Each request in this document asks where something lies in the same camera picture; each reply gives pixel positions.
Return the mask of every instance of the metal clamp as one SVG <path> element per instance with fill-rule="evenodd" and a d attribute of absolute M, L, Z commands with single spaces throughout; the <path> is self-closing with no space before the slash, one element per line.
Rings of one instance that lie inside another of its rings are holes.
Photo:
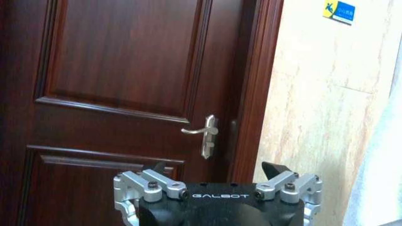
<path fill-rule="evenodd" d="M 162 187 L 157 181 L 147 181 L 134 172 L 127 171 L 114 178 L 115 209 L 122 212 L 127 226 L 139 226 L 135 205 L 130 200 L 145 197 L 147 202 L 162 199 Z"/>
<path fill-rule="evenodd" d="M 293 182 L 298 178 L 298 174 L 292 171 L 282 172 L 268 182 L 256 185 L 256 197 L 260 200 L 272 200 L 276 198 L 276 193 L 281 190 L 286 183 Z"/>
<path fill-rule="evenodd" d="M 281 200 L 288 203 L 305 202 L 305 224 L 314 225 L 314 216 L 321 212 L 322 180 L 314 174 L 305 174 L 294 183 L 285 184 L 281 189 Z"/>
<path fill-rule="evenodd" d="M 189 191 L 183 182 L 174 181 L 173 179 L 167 178 L 151 169 L 143 171 L 142 177 L 149 181 L 158 181 L 162 190 L 166 192 L 167 196 L 171 199 L 185 200 L 189 198 Z"/>
<path fill-rule="evenodd" d="M 213 156 L 213 151 L 215 147 L 215 136 L 218 135 L 218 119 L 211 114 L 206 118 L 206 127 L 198 130 L 187 130 L 182 129 L 182 132 L 186 134 L 199 134 L 203 133 L 203 140 L 202 140 L 202 156 L 205 159 L 209 159 Z"/>

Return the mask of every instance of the blue and yellow sign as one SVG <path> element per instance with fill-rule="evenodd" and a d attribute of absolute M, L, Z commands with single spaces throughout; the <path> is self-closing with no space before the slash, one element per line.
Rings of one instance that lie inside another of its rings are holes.
<path fill-rule="evenodd" d="M 352 24 L 356 7 L 338 0 L 326 0 L 324 16 Z"/>

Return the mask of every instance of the door frame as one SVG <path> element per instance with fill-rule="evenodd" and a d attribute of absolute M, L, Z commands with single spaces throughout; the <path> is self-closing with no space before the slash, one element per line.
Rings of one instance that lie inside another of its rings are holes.
<path fill-rule="evenodd" d="M 285 0 L 257 0 L 229 181 L 252 183 Z"/>

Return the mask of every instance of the bolt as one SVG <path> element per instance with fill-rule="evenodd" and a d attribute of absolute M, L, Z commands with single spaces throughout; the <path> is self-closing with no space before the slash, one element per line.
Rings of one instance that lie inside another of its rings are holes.
<path fill-rule="evenodd" d="M 264 199 L 265 199 L 265 194 L 261 193 L 261 192 L 256 192 L 256 193 L 254 193 L 254 196 L 256 196 L 256 198 L 257 198 L 258 200 L 264 200 Z"/>
<path fill-rule="evenodd" d="M 187 190 L 183 190 L 183 191 L 181 192 L 179 198 L 181 198 L 182 200 L 189 199 L 189 191 L 187 191 Z"/>
<path fill-rule="evenodd" d="M 296 190 L 296 184 L 294 183 L 288 183 L 285 184 L 285 189 L 289 190 L 289 191 L 294 191 Z"/>
<path fill-rule="evenodd" d="M 157 181 L 150 181 L 150 182 L 149 182 L 149 188 L 150 188 L 150 189 L 158 188 L 158 182 L 157 182 Z"/>

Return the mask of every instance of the door lock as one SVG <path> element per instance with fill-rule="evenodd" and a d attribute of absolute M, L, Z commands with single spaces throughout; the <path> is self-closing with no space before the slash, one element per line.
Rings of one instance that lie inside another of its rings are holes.
<path fill-rule="evenodd" d="M 211 114 L 206 118 L 206 127 L 198 130 L 187 130 L 182 129 L 182 132 L 186 134 L 199 134 L 203 133 L 203 139 L 202 139 L 202 156 L 205 159 L 210 158 L 213 156 L 214 147 L 215 147 L 215 137 L 218 135 L 218 119 Z"/>

